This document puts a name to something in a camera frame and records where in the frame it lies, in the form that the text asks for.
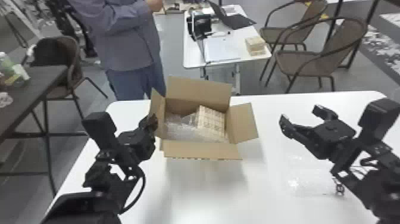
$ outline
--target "bag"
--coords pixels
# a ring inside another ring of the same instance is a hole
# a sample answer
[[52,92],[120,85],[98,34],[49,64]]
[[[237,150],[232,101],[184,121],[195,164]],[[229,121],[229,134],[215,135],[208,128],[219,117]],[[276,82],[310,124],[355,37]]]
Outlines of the bag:
[[[36,47],[33,49],[34,61],[30,64],[31,67],[36,66],[67,66],[72,65],[73,56],[70,54],[68,48],[56,39],[45,38],[40,40]],[[76,65],[73,73],[74,78],[78,78],[78,69]],[[67,86],[68,80],[65,78],[58,86]]]

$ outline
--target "man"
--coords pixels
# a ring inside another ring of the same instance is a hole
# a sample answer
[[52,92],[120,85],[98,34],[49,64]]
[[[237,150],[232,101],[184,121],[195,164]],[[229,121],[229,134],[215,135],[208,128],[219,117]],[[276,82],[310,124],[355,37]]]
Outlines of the man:
[[165,95],[160,39],[152,13],[163,0],[68,0],[87,25],[117,100]]

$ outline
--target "chair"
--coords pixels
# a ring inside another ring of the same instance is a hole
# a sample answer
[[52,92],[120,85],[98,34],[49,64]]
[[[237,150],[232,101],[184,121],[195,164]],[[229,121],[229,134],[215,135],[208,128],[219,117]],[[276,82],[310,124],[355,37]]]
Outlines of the chair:
[[[291,35],[290,38],[288,38],[285,43],[283,43],[283,40],[290,32],[295,30],[298,26],[308,25],[318,21],[321,15],[325,12],[326,8],[328,7],[328,3],[326,2],[326,0],[312,0],[310,6],[307,8],[300,22],[297,22],[289,27],[268,27],[268,23],[273,13],[298,2],[308,2],[308,1],[294,0],[292,2],[289,2],[274,9],[269,13],[267,20],[265,21],[264,27],[260,29],[261,37],[270,46],[270,48],[272,48],[271,53],[273,53],[275,50],[275,47],[272,47],[272,44],[276,45],[276,43],[282,45],[282,47],[285,47],[285,45],[294,45],[296,50],[298,50],[298,45],[301,45],[303,46],[304,51],[306,51],[307,46],[304,43],[304,41],[310,35],[314,26],[307,27],[307,29],[303,29],[301,30],[301,32],[296,32],[294,35]],[[264,69],[262,70],[260,81],[262,81],[269,63],[270,59],[267,60]]]
[[323,50],[319,53],[310,51],[277,51],[274,56],[276,62],[265,83],[267,87],[276,65],[279,66],[282,73],[288,76],[290,81],[286,90],[288,94],[295,80],[299,76],[318,77],[321,86],[321,78],[326,77],[331,81],[332,91],[335,91],[335,80],[332,73],[340,66],[347,55],[358,45],[364,35],[367,33],[367,24],[358,18],[335,17],[302,26],[286,37],[284,43],[290,38],[290,35],[299,32],[302,29],[313,27],[319,23],[335,22],[343,20],[342,24],[336,29],[335,34],[325,43]]
[[[65,50],[65,54],[68,56],[68,70],[67,70],[67,79],[66,82],[61,82],[60,85],[56,86],[50,94],[47,96],[47,101],[74,101],[75,106],[77,108],[77,111],[79,113],[79,116],[81,119],[84,118],[82,109],[80,108],[79,102],[78,102],[78,96],[75,93],[75,89],[78,88],[85,80],[89,81],[92,86],[94,86],[105,98],[108,98],[108,96],[93,82],[92,79],[89,77],[84,77],[82,73],[82,67],[80,65],[80,47],[77,41],[69,36],[60,36],[56,38],[44,38],[41,39],[36,46],[40,46],[40,42],[53,39],[56,40],[58,43],[63,46]],[[45,116],[47,118],[48,114],[48,108],[45,107]],[[38,124],[39,128],[41,128],[41,125],[39,123],[39,120],[35,113],[32,111],[32,115],[35,119],[35,122]],[[81,133],[53,133],[51,136],[81,136]]]

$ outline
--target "blue shirt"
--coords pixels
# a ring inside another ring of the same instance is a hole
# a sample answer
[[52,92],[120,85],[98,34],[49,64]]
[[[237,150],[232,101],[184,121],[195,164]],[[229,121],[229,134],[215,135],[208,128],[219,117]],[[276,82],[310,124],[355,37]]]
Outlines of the blue shirt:
[[105,69],[136,70],[160,56],[160,38],[144,0],[68,1],[87,26]]

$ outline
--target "cardboard box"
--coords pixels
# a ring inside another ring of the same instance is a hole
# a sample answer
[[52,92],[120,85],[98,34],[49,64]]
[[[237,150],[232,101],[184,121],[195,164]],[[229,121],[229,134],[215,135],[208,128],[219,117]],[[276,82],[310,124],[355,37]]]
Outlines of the cardboard box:
[[[170,76],[167,95],[153,89],[149,114],[158,117],[156,136],[161,138],[160,150],[165,157],[210,160],[241,160],[237,144],[258,138],[250,103],[230,107],[232,86],[225,83]],[[170,112],[186,116],[203,105],[225,113],[229,143],[185,142],[165,139],[164,118]]]

